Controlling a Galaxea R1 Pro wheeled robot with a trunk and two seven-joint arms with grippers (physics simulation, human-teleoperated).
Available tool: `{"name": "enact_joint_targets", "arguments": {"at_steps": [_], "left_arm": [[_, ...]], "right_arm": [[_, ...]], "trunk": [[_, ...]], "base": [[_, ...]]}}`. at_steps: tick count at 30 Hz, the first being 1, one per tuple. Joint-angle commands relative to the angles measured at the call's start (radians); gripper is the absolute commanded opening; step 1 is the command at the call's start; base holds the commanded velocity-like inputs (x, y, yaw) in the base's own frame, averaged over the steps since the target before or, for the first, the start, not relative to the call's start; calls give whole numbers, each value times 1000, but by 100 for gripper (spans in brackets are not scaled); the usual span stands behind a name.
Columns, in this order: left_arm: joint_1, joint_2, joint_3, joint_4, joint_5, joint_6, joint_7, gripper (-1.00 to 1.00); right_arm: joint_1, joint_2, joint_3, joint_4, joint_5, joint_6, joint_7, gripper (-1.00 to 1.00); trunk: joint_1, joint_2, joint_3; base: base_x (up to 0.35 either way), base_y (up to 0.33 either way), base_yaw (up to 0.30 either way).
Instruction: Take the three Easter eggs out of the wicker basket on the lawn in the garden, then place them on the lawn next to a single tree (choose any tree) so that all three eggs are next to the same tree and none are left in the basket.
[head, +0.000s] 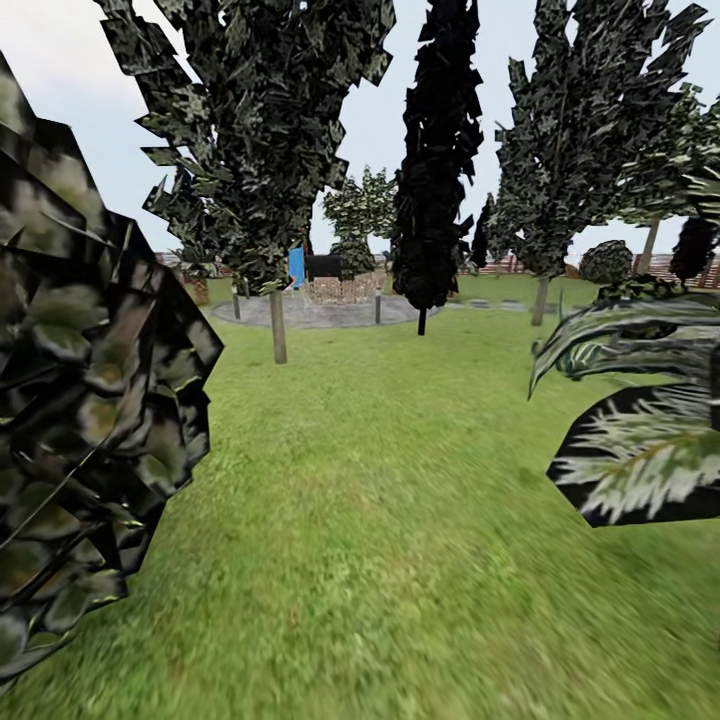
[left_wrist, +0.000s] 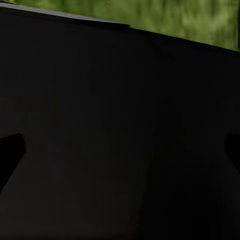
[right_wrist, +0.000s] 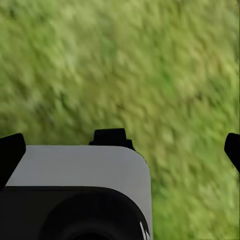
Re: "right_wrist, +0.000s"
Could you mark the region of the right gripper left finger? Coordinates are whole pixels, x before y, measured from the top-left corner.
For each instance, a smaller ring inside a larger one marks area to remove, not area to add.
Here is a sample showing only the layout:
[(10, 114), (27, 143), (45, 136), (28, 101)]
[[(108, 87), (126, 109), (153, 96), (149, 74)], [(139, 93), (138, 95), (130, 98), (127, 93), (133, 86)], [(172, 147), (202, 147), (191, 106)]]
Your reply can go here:
[(0, 193), (26, 153), (22, 133), (0, 138)]

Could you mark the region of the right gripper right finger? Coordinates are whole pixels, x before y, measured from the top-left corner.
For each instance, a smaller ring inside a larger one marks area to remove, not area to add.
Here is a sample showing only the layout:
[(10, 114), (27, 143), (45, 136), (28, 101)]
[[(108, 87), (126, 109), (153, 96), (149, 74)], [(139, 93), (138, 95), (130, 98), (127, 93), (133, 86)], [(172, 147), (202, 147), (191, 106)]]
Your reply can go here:
[(224, 151), (240, 173), (240, 134), (228, 134), (225, 141)]

